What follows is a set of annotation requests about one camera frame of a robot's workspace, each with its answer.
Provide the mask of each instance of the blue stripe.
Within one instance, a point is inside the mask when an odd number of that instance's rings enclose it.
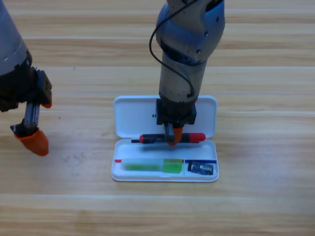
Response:
[[[199,163],[217,164],[216,160],[185,160],[185,163],[189,163],[191,161],[196,161]]]

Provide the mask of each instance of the open case lid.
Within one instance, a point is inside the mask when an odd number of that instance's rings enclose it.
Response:
[[[159,96],[120,96],[114,101],[116,133],[121,138],[139,138],[142,134],[164,133],[157,125],[156,100]],[[199,96],[194,125],[185,125],[184,133],[204,133],[207,138],[216,132],[217,101],[212,96]]]
[[[179,143],[174,147],[167,143],[131,143],[142,134],[164,133],[163,125],[157,125],[156,100],[159,96],[120,96],[114,101],[116,133],[122,138],[115,146],[112,163],[112,177],[117,181],[181,181],[212,182],[219,178],[216,145],[211,140],[198,144]],[[199,96],[196,102],[197,116],[194,125],[185,125],[184,133],[204,133],[207,138],[214,136],[217,120],[217,101],[211,96]],[[181,171],[167,173],[160,171],[130,171],[125,161],[135,159],[145,162],[165,159],[180,159]],[[213,167],[213,174],[203,175],[191,170],[192,162]]]

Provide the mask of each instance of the black cable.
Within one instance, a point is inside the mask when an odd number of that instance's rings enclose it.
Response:
[[[156,29],[153,31],[151,38],[150,38],[150,43],[149,43],[149,49],[150,49],[150,53],[151,55],[155,58],[155,60],[157,60],[161,65],[165,66],[166,68],[168,68],[169,70],[173,71],[174,73],[176,73],[177,75],[179,75],[180,77],[182,77],[190,86],[190,94],[187,95],[187,97],[192,97],[194,95],[194,88],[193,85],[191,83],[191,81],[186,78],[184,75],[182,75],[180,72],[174,70],[172,67],[168,66],[167,64],[165,64],[164,62],[162,62],[160,59],[157,58],[157,56],[154,54],[154,52],[152,51],[152,40],[154,38],[154,35],[157,33],[158,29],[168,20],[172,19],[174,16],[176,16],[178,13],[181,13],[183,10],[185,10],[186,8],[190,7],[191,5],[193,5],[195,2],[197,2],[199,0],[193,0],[190,3],[186,4],[185,6],[183,6],[182,8],[180,8],[179,10],[175,11],[173,14],[171,14],[169,17],[165,18],[163,21],[161,21]]]

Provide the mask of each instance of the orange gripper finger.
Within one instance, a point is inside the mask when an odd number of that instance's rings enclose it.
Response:
[[[53,96],[50,94],[50,103],[49,104],[41,104],[44,108],[51,108],[53,105]]]
[[[37,130],[34,134],[19,138],[15,137],[23,143],[23,145],[33,153],[39,156],[46,156],[49,153],[48,139],[41,130]]]
[[[182,133],[183,133],[183,128],[174,128],[175,141],[168,144],[170,146],[175,146],[177,143],[179,143],[182,139]]]

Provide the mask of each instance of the green eraser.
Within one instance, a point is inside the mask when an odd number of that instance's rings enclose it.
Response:
[[[181,159],[163,159],[163,172],[180,173],[182,171]]]

